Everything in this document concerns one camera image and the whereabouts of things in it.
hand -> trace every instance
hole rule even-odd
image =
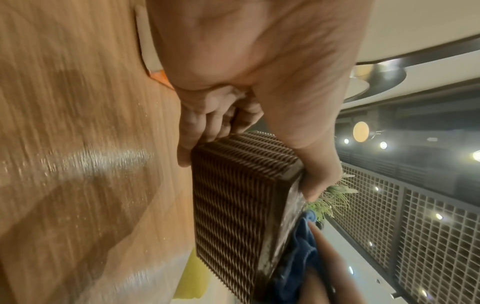
[[[177,158],[264,113],[305,165],[313,201],[341,177],[335,120],[371,0],[147,0],[153,41],[181,101]]]
[[[308,225],[315,237],[318,253],[328,267],[338,304],[366,304],[340,255],[314,223],[309,222]],[[322,281],[313,271],[306,273],[301,288],[298,304],[330,304]]]

wooden table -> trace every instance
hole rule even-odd
[[[180,105],[128,0],[0,0],[0,303],[168,303],[194,245]]]

blue cloth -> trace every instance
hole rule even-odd
[[[316,222],[312,211],[306,211],[298,220],[290,241],[270,281],[269,303],[293,304],[300,297],[300,289],[308,268],[314,269],[323,284],[330,304],[335,304],[335,293],[332,288],[327,268],[319,257],[317,244],[308,222]]]

metal grid railing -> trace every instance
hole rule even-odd
[[[351,210],[335,216],[410,302],[480,303],[480,208],[343,164]]]
[[[480,303],[480,217],[406,190],[399,283],[419,303]]]
[[[358,190],[351,195],[351,209],[336,215],[337,222],[384,268],[389,257],[394,235],[395,214],[399,186],[364,172],[344,166],[350,188]]]

green plant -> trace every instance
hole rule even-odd
[[[347,195],[358,193],[357,190],[350,188],[345,182],[345,179],[351,177],[354,177],[354,175],[344,173],[337,184],[328,187],[315,202],[308,203],[305,209],[312,210],[319,222],[325,218],[325,214],[335,217],[335,213],[341,214],[342,209],[350,209]]]

